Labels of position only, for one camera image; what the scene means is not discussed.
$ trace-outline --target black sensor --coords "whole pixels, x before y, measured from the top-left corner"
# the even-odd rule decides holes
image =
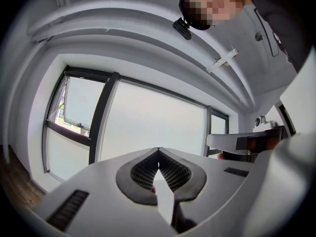
[[[179,18],[177,21],[173,23],[173,28],[176,29],[186,40],[190,40],[192,38],[192,33],[189,30],[189,25]]]

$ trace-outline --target dark clothing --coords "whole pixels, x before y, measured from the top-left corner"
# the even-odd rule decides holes
[[[299,14],[302,11],[297,6],[298,0],[252,0],[252,2],[260,16],[268,22],[272,31],[278,36],[281,42],[281,45],[278,43],[280,49],[285,50],[288,61],[298,72],[313,43],[307,25],[304,24],[305,18]]]

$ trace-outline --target metal bracket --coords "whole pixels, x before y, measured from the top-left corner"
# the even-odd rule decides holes
[[[215,69],[217,69],[219,66],[223,65],[224,63],[226,63],[228,60],[232,59],[233,57],[235,57],[238,54],[238,51],[236,49],[233,49],[232,51],[230,51],[229,53],[227,53],[223,58],[217,60],[211,67],[209,67],[207,69],[207,71],[209,73],[211,73],[212,71],[214,71]]]

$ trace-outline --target camera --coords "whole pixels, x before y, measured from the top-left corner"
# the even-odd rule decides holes
[[[177,30],[186,40],[190,40],[192,38],[192,33],[190,32],[190,26],[179,18],[177,21],[173,23],[173,28]]]
[[[265,122],[266,122],[266,117],[260,116],[260,117],[256,118],[256,120],[255,120],[255,127],[258,127],[259,125],[261,125]]]
[[[274,121],[266,121],[265,116],[259,116],[255,120],[255,127],[253,128],[253,132],[261,132],[270,130],[275,127],[277,124]]]

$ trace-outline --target open window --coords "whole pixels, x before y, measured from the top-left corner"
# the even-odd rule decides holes
[[[90,129],[109,77],[66,69],[51,97],[43,130],[46,172],[65,181],[89,165]]]

